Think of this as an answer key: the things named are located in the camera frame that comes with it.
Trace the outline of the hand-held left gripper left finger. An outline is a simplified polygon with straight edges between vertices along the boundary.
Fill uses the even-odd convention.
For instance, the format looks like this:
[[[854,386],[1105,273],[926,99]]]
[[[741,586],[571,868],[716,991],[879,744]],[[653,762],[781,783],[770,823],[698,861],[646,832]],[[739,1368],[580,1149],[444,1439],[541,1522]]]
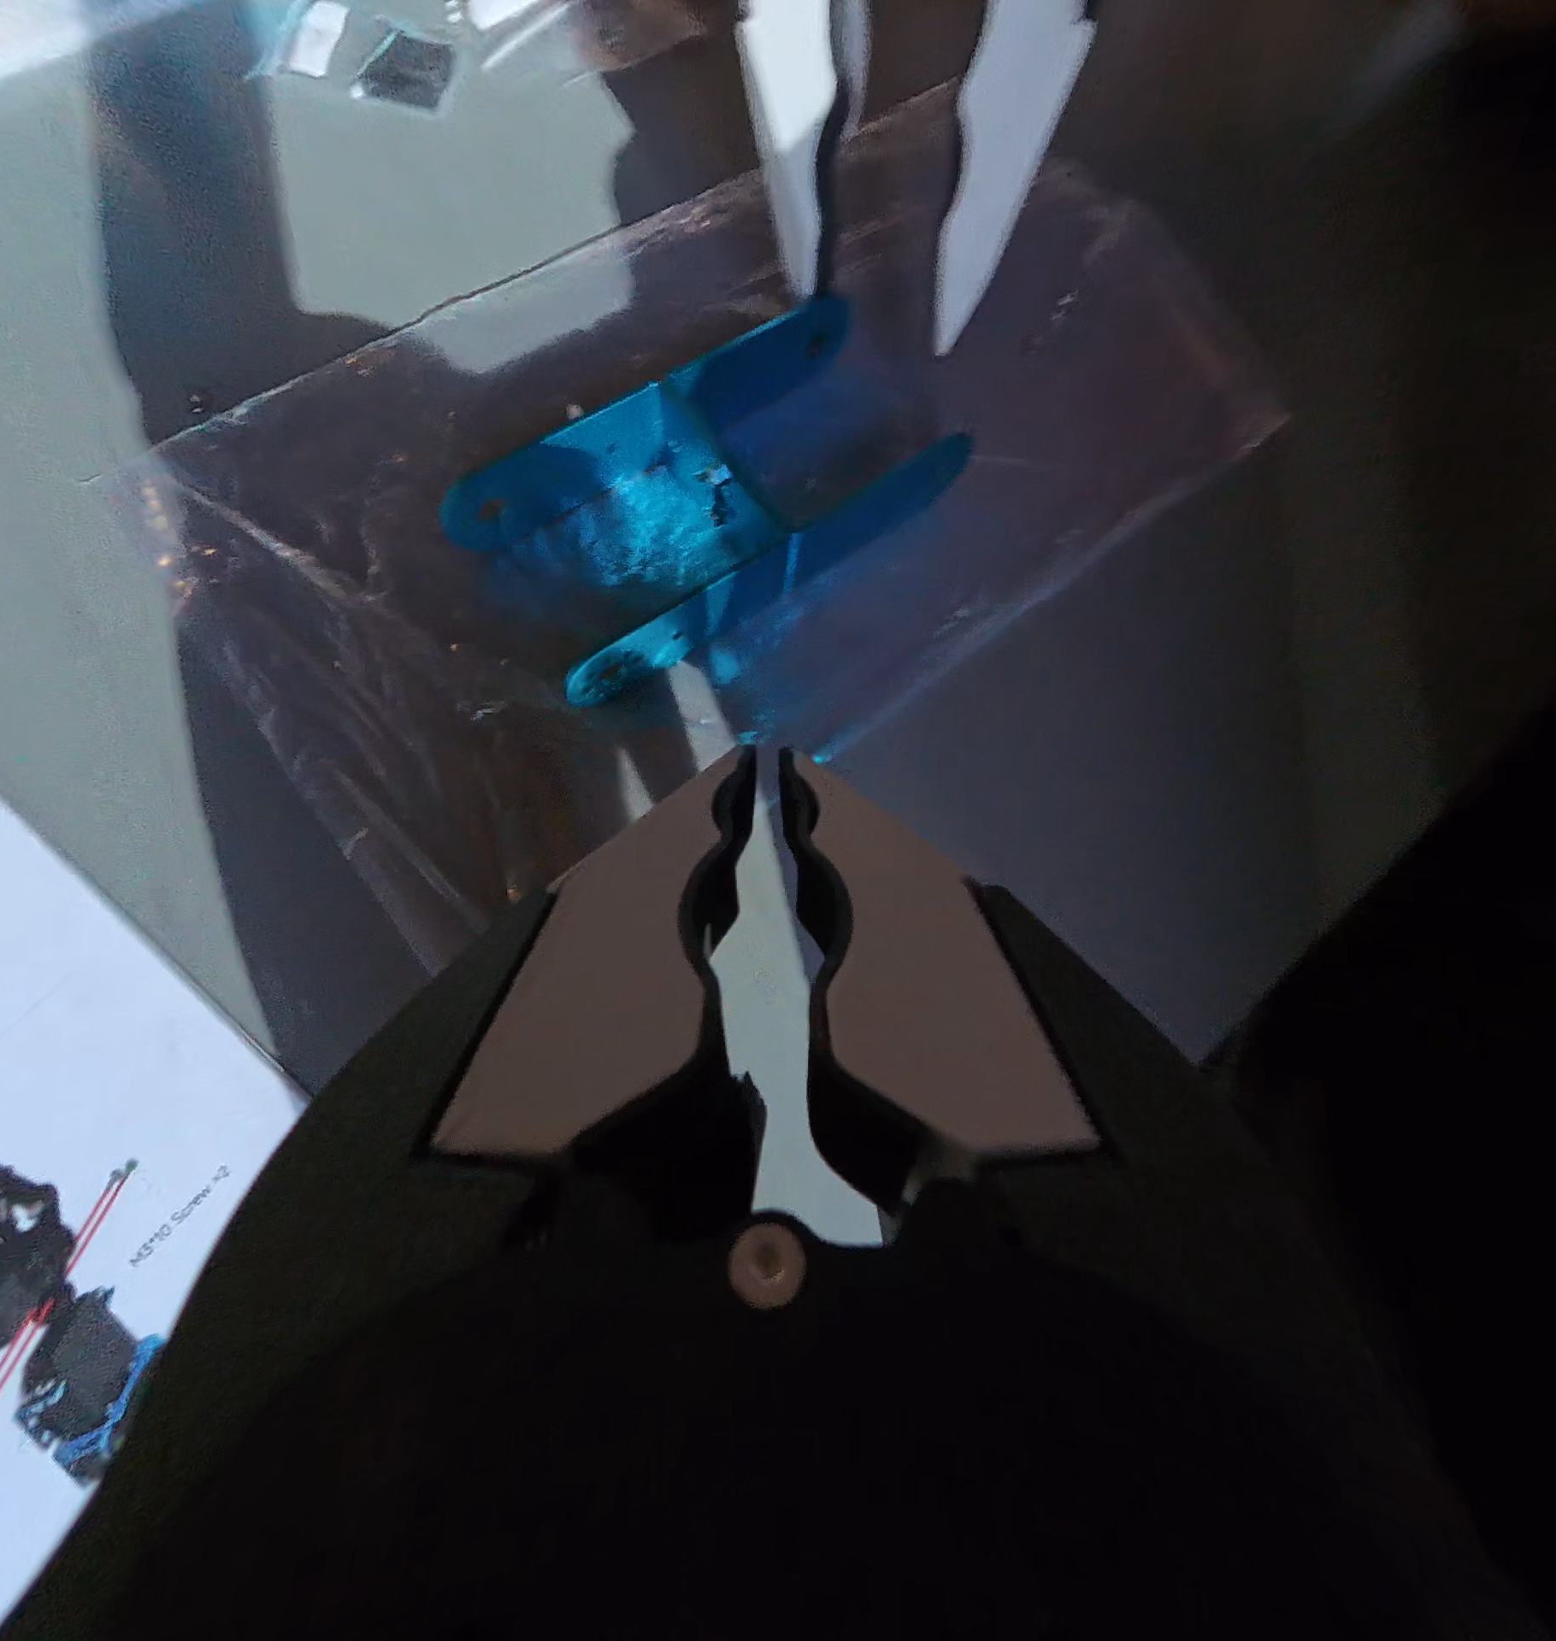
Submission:
[[[731,749],[555,880],[431,1149],[546,1163],[623,1113],[729,1084],[709,957],[738,914],[756,758]]]

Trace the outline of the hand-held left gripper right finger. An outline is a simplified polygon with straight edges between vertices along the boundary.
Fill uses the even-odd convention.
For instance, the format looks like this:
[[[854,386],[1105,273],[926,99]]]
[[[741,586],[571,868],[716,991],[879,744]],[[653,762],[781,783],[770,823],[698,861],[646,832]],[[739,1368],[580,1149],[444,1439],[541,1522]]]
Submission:
[[[965,875],[779,751],[808,995],[808,1129],[831,1169],[992,1169],[1100,1138]]]

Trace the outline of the large clear plastic bag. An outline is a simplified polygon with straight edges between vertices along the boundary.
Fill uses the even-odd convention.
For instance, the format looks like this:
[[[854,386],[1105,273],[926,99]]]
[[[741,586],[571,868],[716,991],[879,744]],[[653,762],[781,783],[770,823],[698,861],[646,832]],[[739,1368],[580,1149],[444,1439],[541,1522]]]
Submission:
[[[833,289],[944,497],[594,710],[584,637],[440,529],[485,463],[777,318],[752,174],[451,300],[98,484],[159,583],[273,1058],[318,1090],[510,905],[734,742],[829,764],[1003,886],[1189,1058],[1308,943],[1272,526],[1284,422],[1163,223],[1039,165],[947,359],[913,293],[947,88],[847,142]]]

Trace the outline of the blue metal bracket assembly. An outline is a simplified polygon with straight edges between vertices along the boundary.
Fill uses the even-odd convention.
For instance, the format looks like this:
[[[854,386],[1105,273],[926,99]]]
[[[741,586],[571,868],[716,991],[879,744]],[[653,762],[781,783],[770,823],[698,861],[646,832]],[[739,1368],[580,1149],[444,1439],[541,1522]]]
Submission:
[[[960,477],[967,432],[928,438],[842,366],[854,318],[838,296],[808,300],[445,491],[453,545],[562,631],[584,615],[571,710],[709,653]]]

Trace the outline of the white instruction sheet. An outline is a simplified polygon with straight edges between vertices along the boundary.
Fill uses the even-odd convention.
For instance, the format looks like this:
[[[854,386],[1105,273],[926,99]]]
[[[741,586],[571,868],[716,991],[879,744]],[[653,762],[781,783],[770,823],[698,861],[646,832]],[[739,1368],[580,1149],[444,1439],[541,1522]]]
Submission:
[[[0,798],[0,1625],[125,1445],[298,1110]]]

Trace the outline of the pile of small screw bags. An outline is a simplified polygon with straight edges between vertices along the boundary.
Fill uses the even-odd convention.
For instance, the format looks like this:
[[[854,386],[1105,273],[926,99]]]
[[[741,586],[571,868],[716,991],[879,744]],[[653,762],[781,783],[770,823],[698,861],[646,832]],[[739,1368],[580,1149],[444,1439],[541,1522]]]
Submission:
[[[254,42],[250,78],[291,83],[333,101],[435,117],[460,69],[451,33],[383,4],[239,4]]]

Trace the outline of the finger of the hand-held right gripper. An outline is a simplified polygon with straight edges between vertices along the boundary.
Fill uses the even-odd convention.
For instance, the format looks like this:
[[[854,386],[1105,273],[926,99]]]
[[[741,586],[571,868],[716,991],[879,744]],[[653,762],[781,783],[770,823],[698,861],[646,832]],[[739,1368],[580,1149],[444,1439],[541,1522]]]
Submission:
[[[831,169],[861,106],[861,6],[739,2],[732,36],[781,273],[808,302],[829,278]]]
[[[996,275],[1093,40],[1093,4],[983,4],[955,99],[955,182],[933,253],[935,359],[956,346]]]

